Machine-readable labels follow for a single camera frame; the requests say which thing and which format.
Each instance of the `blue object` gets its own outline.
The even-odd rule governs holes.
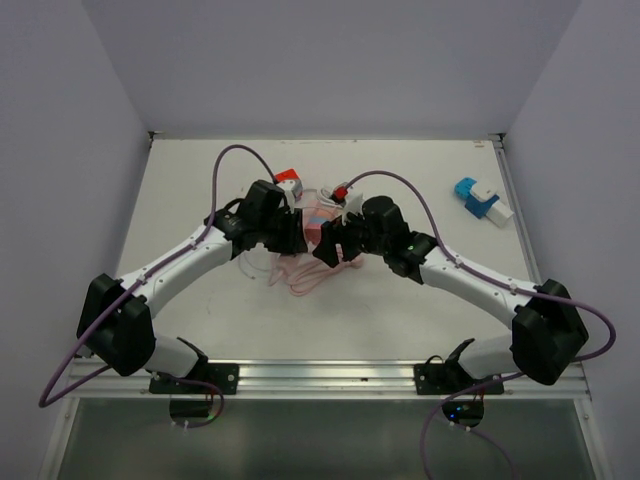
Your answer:
[[[456,183],[456,186],[453,187],[453,191],[458,195],[462,200],[466,200],[471,196],[471,187],[476,183],[476,181],[471,177],[465,177]]]
[[[491,206],[494,203],[496,203],[499,199],[500,199],[500,197],[498,197],[497,195],[494,195],[493,197],[491,197],[486,202],[480,202],[473,195],[469,195],[467,197],[467,201],[464,204],[464,208],[466,208],[471,213],[473,213],[473,215],[476,218],[482,218],[487,214],[489,209],[491,209]]]

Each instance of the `cable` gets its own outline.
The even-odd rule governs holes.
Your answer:
[[[206,427],[207,425],[212,424],[213,421],[216,418],[218,418],[220,414],[222,414],[222,410],[224,409],[224,395],[222,395],[222,391],[218,387],[216,387],[213,383],[201,382],[200,380],[187,380],[186,378],[178,378],[178,377],[174,377],[173,375],[166,375],[166,377],[176,383],[181,383],[183,385],[191,385],[191,386],[208,388],[212,391],[213,394],[218,395],[220,397],[220,405],[218,406],[218,409],[214,414],[211,414],[211,412],[209,412],[209,416],[204,422],[188,423],[185,421],[184,423],[185,428],[192,429],[192,428]]]
[[[245,150],[245,151],[251,153],[253,156],[255,156],[258,159],[258,161],[260,161],[260,163],[267,170],[267,172],[269,173],[269,176],[271,177],[273,182],[274,183],[277,182],[277,180],[275,178],[275,175],[273,174],[273,171],[269,168],[269,165],[267,165],[267,162],[254,149],[252,149],[250,147],[247,147],[246,145],[241,145],[241,144],[229,145],[229,146],[225,147],[224,149],[222,149],[222,151],[218,154],[218,157],[216,158],[215,164],[213,166],[213,176],[212,176],[212,182],[211,182],[212,183],[212,186],[211,186],[211,214],[209,215],[209,220],[207,221],[207,225],[205,226],[205,229],[195,239],[195,244],[196,245],[201,243],[206,238],[206,236],[209,234],[209,231],[213,227],[213,220],[214,220],[214,216],[215,216],[215,212],[216,212],[216,190],[217,190],[217,185],[218,185],[218,170],[220,168],[220,163],[222,162],[222,159],[224,158],[224,156],[228,152],[230,152],[231,150],[236,150],[236,149]],[[180,250],[178,250],[178,251],[174,252],[173,254],[169,255],[168,257],[160,260],[157,264],[155,264],[153,267],[151,267],[149,270],[147,270],[144,273],[144,275],[143,275],[144,281],[148,280],[158,270],[160,270],[161,268],[163,268],[166,265],[170,264],[171,262],[173,262],[177,258],[181,257],[185,253],[191,251],[192,249],[193,249],[193,247],[190,244],[186,245],[183,248],[181,248]],[[53,390],[53,387],[55,387],[56,383],[58,383],[58,381],[60,380],[60,377],[62,376],[62,374],[64,373],[66,368],[69,366],[69,364],[73,360],[74,355],[76,353],[78,353],[78,350],[80,350],[80,348],[86,343],[87,339],[91,336],[91,334],[93,332],[95,332],[100,327],[102,322],[104,322],[109,317],[109,315],[111,315],[114,312],[114,310],[116,310],[127,298],[129,298],[129,296],[132,295],[133,292],[135,292],[142,284],[143,284],[142,281],[136,280],[124,293],[122,293],[122,295],[120,295],[111,305],[109,305],[100,315],[98,315],[98,317],[93,321],[93,323],[91,325],[89,325],[89,328],[87,328],[85,330],[85,332],[78,338],[78,340],[75,342],[73,347],[71,347],[71,350],[69,350],[69,352],[65,355],[65,357],[63,358],[63,360],[60,363],[60,365],[58,365],[58,368],[53,372],[53,375],[51,375],[51,378],[47,382],[47,385],[44,387],[44,390],[42,391],[42,394],[40,395],[40,399],[38,400],[38,406],[40,408],[48,407],[52,403],[60,400],[62,397],[64,397],[69,392],[71,392],[71,391],[75,390],[76,388],[78,388],[80,385],[86,383],[87,381],[91,380],[92,378],[97,377],[98,375],[100,375],[101,373],[103,373],[104,371],[106,371],[108,369],[108,368],[102,367],[102,368],[96,370],[95,372],[92,372],[89,375],[81,378],[78,382],[74,383],[73,385],[69,385],[64,390],[62,390],[58,394],[54,395],[53,397],[49,398],[49,395],[51,395],[51,391]]]
[[[436,225],[436,221],[435,218],[433,216],[433,214],[431,213],[431,209],[429,208],[429,206],[427,205],[426,200],[424,199],[424,197],[422,196],[422,194],[418,191],[418,189],[411,183],[409,182],[407,179],[405,179],[404,177],[398,175],[397,173],[393,173],[393,172],[388,172],[386,170],[371,170],[368,172],[364,172],[361,173],[360,175],[357,175],[356,177],[354,177],[351,181],[347,182],[347,184],[345,185],[346,188],[350,188],[354,183],[356,183],[357,181],[365,178],[365,177],[369,177],[371,175],[384,175],[384,176],[388,176],[391,178],[395,178],[396,180],[400,181],[401,183],[403,183],[404,185],[406,185],[413,193],[414,195],[418,198],[418,201],[420,202],[420,204],[422,205],[422,208],[424,209],[425,213],[427,214],[427,218],[429,219],[429,223],[431,224],[431,228],[433,230],[433,234],[436,238],[436,241],[438,243],[438,246],[440,247],[440,249],[444,252],[445,256],[451,261],[456,263],[456,257],[447,249],[444,241],[442,240],[442,237],[440,236],[440,231],[438,230],[438,226]],[[462,268],[464,271],[470,273],[471,275],[475,276],[476,278],[479,278],[480,280],[483,280],[487,283],[490,283],[491,285],[495,285],[497,287],[506,289],[506,290],[511,290],[511,286],[507,285],[506,283],[503,283],[499,280],[496,280],[488,275],[485,275],[477,270],[475,270],[472,267],[469,267],[468,265],[465,265],[464,263],[458,263],[458,266],[460,268]],[[600,355],[603,355],[604,353],[608,352],[611,347],[613,347],[615,341],[616,341],[616,337],[617,337],[617,333],[616,333],[616,329],[615,326],[613,325],[613,323],[611,322],[611,320],[609,320],[609,318],[602,312],[600,312],[599,310],[597,310],[596,308],[587,305],[586,303],[577,301],[577,300],[573,300],[573,299],[569,299],[569,298],[564,298],[564,297],[557,297],[555,295],[547,295],[545,293],[539,293],[539,292],[534,292],[534,291],[529,291],[529,290],[525,290],[523,288],[516,288],[515,289],[516,293],[519,293],[521,295],[527,295],[529,297],[533,297],[533,298],[540,298],[542,300],[548,300],[548,301],[553,301],[553,302],[557,302],[557,303],[561,303],[564,305],[570,305],[572,307],[576,307],[576,308],[580,308],[582,310],[585,310],[587,312],[590,312],[592,314],[594,314],[595,316],[597,316],[598,318],[600,318],[600,320],[602,320],[602,322],[606,325],[607,329],[609,330],[609,339],[607,340],[607,342],[600,347],[599,349],[595,350],[594,352],[585,354],[585,355],[580,355],[578,357],[576,357],[574,359],[574,361],[585,361],[585,360],[590,360],[596,357],[599,357]],[[424,472],[427,475],[428,478],[433,478],[433,474],[431,473],[431,470],[429,469],[429,465],[427,462],[427,455],[426,455],[426,451],[425,451],[425,438],[426,438],[426,433],[427,433],[427,429],[429,428],[429,425],[431,423],[431,421],[433,420],[433,418],[435,417],[435,415],[437,414],[437,412],[439,411],[439,409],[447,402],[453,400],[454,398],[457,398],[461,395],[465,395],[467,393],[473,393],[475,391],[478,390],[482,390],[488,386],[492,386],[498,383],[503,383],[509,380],[513,380],[515,378],[519,378],[522,377],[524,375],[524,373],[520,372],[520,373],[515,373],[513,375],[509,375],[507,377],[503,377],[503,378],[499,378],[496,380],[490,380],[488,382],[484,382],[484,383],[480,383],[478,385],[474,385],[472,387],[469,387],[467,389],[461,390],[460,392],[454,393],[452,395],[449,395],[447,398],[445,398],[444,400],[442,400],[441,402],[438,403],[438,405],[431,410],[431,412],[429,413],[429,415],[427,416],[424,425],[422,426],[422,430],[420,432],[420,456],[422,458],[422,466],[424,468]],[[485,434],[481,434],[481,432],[477,432],[479,435],[483,436],[483,438],[486,437]],[[498,446],[495,442],[491,441],[491,443],[493,443],[494,445],[497,446],[497,448],[502,452],[502,454],[507,458],[507,460],[509,461],[509,465],[511,468],[511,475],[512,478],[517,478],[517,473],[515,471],[514,468],[514,464],[511,461],[510,457],[508,456],[506,450],[504,450],[502,447]]]

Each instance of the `gray partition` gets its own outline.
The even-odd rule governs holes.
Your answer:
[[[81,400],[59,478],[422,479],[418,437],[432,401],[230,399],[212,425],[171,427],[168,401]],[[494,401],[480,427],[523,480],[595,478],[573,401]],[[434,422],[436,478],[509,478],[498,450]]]

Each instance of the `purple cable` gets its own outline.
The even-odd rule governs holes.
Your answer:
[[[176,383],[182,383],[183,385],[193,385],[193,386],[208,388],[209,390],[212,390],[216,395],[220,397],[220,406],[218,407],[218,410],[216,410],[216,413],[214,413],[213,415],[210,415],[209,418],[204,422],[189,423],[186,425],[186,428],[192,429],[192,428],[206,427],[207,425],[210,425],[211,423],[213,423],[213,421],[222,414],[222,410],[224,409],[224,395],[222,395],[222,391],[218,387],[216,387],[213,383],[201,382],[200,380],[187,380],[186,378],[178,378],[178,377],[174,377],[173,375],[167,375],[167,377],[170,380]]]
[[[409,182],[407,179],[405,179],[404,177],[398,175],[397,173],[393,173],[393,172],[388,172],[386,170],[371,170],[369,172],[364,172],[361,173],[360,175],[357,175],[356,177],[354,177],[350,182],[348,182],[345,187],[349,188],[351,187],[354,183],[356,183],[357,181],[365,178],[365,177],[369,177],[371,175],[384,175],[387,177],[391,177],[391,178],[395,178],[396,180],[402,182],[403,184],[405,184],[414,194],[415,196],[418,198],[418,201],[420,202],[420,204],[422,205],[422,208],[424,209],[425,213],[427,214],[427,217],[429,219],[429,223],[431,224],[431,228],[433,229],[433,235],[436,238],[436,241],[438,242],[438,246],[440,247],[440,249],[444,252],[445,256],[451,261],[454,262],[456,261],[455,256],[449,252],[449,250],[447,249],[447,246],[445,245],[444,241],[442,240],[442,237],[440,236],[440,231],[438,230],[438,226],[436,225],[436,221],[435,218],[433,217],[433,214],[431,213],[431,209],[429,208],[429,206],[427,205],[426,200],[424,199],[424,197],[422,196],[422,194],[418,191],[418,189],[416,187],[413,186],[413,184],[411,182]],[[496,280],[488,275],[485,275],[482,272],[479,272],[477,270],[475,270],[472,267],[469,267],[467,265],[465,265],[464,263],[459,265],[460,268],[462,268],[464,271],[470,273],[471,275],[479,278],[480,280],[483,280],[487,283],[490,283],[491,285],[495,285],[496,287],[499,288],[503,288],[506,290],[510,290],[510,286],[506,283],[503,283],[499,280]],[[539,293],[539,292],[535,292],[535,291],[529,291],[529,290],[525,290],[522,288],[516,288],[515,289],[516,293],[519,293],[521,295],[527,295],[529,297],[534,297],[534,298],[540,298],[542,300],[549,300],[552,302],[557,302],[557,303],[562,303],[564,305],[570,305],[572,307],[576,307],[576,308],[580,308],[582,310],[585,310],[587,312],[590,312],[592,314],[594,314],[595,316],[597,316],[600,320],[602,320],[602,322],[606,325],[607,329],[609,330],[609,339],[607,340],[607,342],[600,347],[599,349],[597,349],[594,352],[585,354],[585,355],[580,355],[578,357],[576,357],[574,359],[574,361],[585,361],[585,360],[591,360],[593,358],[599,357],[600,355],[603,355],[604,353],[608,352],[611,347],[613,347],[613,344],[616,341],[616,337],[617,337],[617,333],[616,333],[616,329],[613,325],[613,323],[611,322],[611,320],[609,320],[609,318],[602,312],[600,312],[599,310],[597,310],[596,308],[587,305],[586,303],[577,301],[577,300],[573,300],[570,298],[564,298],[564,297],[557,297],[555,295],[548,295],[545,293]],[[473,387],[469,387],[465,390],[461,390],[460,392],[454,393],[453,395],[448,396],[447,398],[445,398],[444,400],[442,400],[440,403],[438,403],[438,405],[429,413],[429,415],[427,416],[427,418],[425,419],[424,425],[422,426],[422,431],[420,432],[420,455],[422,458],[422,466],[424,468],[424,472],[427,475],[428,478],[433,478],[433,475],[429,469],[429,465],[427,462],[427,456],[426,456],[426,451],[424,448],[424,444],[425,444],[425,436],[427,433],[427,429],[429,428],[429,425],[431,423],[431,421],[433,420],[433,418],[435,417],[435,415],[437,414],[438,410],[447,402],[453,400],[454,398],[459,397],[460,395],[465,395],[467,393],[473,393],[475,391],[481,390],[483,388],[486,388],[488,386],[494,385],[494,384],[498,384],[498,383],[502,383],[502,382],[506,382],[509,380],[513,380],[514,378],[519,378],[521,376],[523,376],[523,373],[516,373],[513,375],[509,375],[507,377],[503,377],[503,378],[499,378],[496,380],[490,380],[488,382],[485,383],[481,383],[478,385],[474,385]],[[483,438],[487,438],[485,434],[482,434],[481,432],[476,432],[478,435],[483,436]],[[509,465],[511,467],[511,474],[513,478],[517,478],[517,474],[515,471],[515,467],[513,462],[511,461],[509,455],[507,454],[507,452],[500,446],[498,446],[498,444],[496,444],[494,441],[489,440],[491,443],[493,443],[494,445],[496,445],[496,447],[498,447],[498,449],[502,452],[502,454],[507,458],[507,460],[509,461]]]
[[[218,158],[216,158],[216,161],[215,161],[215,164],[214,164],[214,167],[213,167],[212,192],[211,192],[212,193],[211,194],[211,197],[212,197],[211,198],[211,214],[209,215],[209,220],[207,222],[207,225],[206,225],[205,229],[202,231],[202,233],[195,240],[196,245],[199,244],[200,242],[202,242],[205,239],[205,237],[207,236],[207,234],[209,233],[209,231],[211,230],[211,228],[213,226],[213,219],[214,219],[213,217],[214,217],[214,214],[216,212],[216,187],[218,185],[218,169],[220,167],[220,162],[222,161],[224,156],[227,154],[227,152],[229,152],[230,150],[235,150],[235,149],[245,150],[245,151],[253,154],[260,161],[260,163],[262,163],[262,165],[267,170],[267,172],[269,173],[269,176],[274,181],[274,183],[276,182],[276,178],[275,178],[275,176],[273,174],[273,171],[271,171],[271,169],[267,165],[267,162],[254,149],[252,149],[250,147],[247,147],[246,145],[240,145],[240,144],[234,144],[234,145],[229,145],[228,147],[225,147],[218,154]],[[145,281],[148,280],[149,278],[151,278],[151,276],[154,275],[158,270],[160,270],[161,268],[167,266],[169,263],[171,263],[174,260],[176,260],[177,258],[181,257],[182,255],[184,255],[185,253],[187,253],[191,249],[192,249],[191,245],[186,245],[183,248],[181,248],[180,250],[178,250],[177,252],[174,252],[173,254],[169,255],[167,258],[164,258],[164,259],[160,260],[156,265],[151,267],[144,274]],[[97,377],[98,375],[100,375],[101,373],[103,373],[103,372],[105,372],[106,370],[109,369],[108,366],[101,367],[98,370],[96,370],[96,371],[88,374],[87,376],[81,378],[80,380],[78,380],[73,385],[67,386],[66,388],[61,390],[59,393],[57,393],[53,397],[49,398],[49,395],[51,395],[51,391],[53,390],[53,387],[55,387],[56,383],[58,383],[58,380],[60,380],[60,377],[62,376],[62,374],[64,373],[66,368],[69,366],[69,364],[73,360],[74,355],[76,353],[78,353],[78,350],[80,350],[80,348],[85,344],[85,342],[91,336],[91,334],[93,332],[95,332],[100,327],[102,322],[104,322],[105,319],[107,319],[109,317],[109,315],[111,315],[114,312],[114,310],[116,310],[127,298],[129,298],[129,296],[132,295],[142,284],[143,284],[143,282],[141,282],[140,280],[136,280],[122,295],[120,295],[115,300],[115,302],[113,302],[111,305],[109,305],[100,315],[98,315],[98,317],[93,321],[93,323],[89,326],[89,328],[87,328],[85,330],[85,332],[78,338],[78,340],[73,345],[73,347],[71,347],[71,350],[69,350],[69,352],[65,355],[65,357],[63,358],[63,360],[60,363],[60,365],[58,365],[58,368],[53,372],[53,375],[51,375],[51,378],[49,379],[49,382],[47,382],[47,385],[44,387],[44,390],[42,391],[42,395],[40,395],[40,399],[38,401],[38,406],[40,408],[48,407],[52,403],[57,402],[62,397],[67,395],[69,392],[71,392],[71,391],[75,390],[76,388],[78,388],[80,385],[88,382],[92,378]]]

